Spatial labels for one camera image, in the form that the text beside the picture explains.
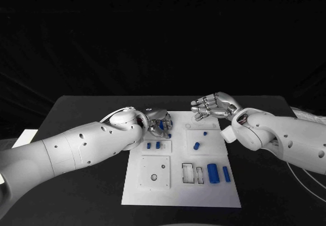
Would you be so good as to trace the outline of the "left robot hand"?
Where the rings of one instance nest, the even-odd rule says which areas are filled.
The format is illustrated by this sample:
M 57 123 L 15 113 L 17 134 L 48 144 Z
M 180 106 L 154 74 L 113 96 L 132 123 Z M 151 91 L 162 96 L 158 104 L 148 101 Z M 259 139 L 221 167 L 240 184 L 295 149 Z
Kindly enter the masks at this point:
M 171 137 L 172 122 L 167 110 L 148 108 L 144 111 L 144 115 L 148 122 L 148 133 L 154 137 L 168 139 Z

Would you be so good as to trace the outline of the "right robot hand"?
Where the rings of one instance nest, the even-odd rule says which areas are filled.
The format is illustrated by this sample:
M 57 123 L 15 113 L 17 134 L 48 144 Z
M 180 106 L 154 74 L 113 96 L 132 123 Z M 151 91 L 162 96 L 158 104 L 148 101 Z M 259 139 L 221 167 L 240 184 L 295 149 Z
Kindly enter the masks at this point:
M 207 117 L 232 120 L 242 110 L 236 100 L 223 92 L 208 94 L 190 102 L 190 111 L 194 113 L 194 120 L 200 121 Z

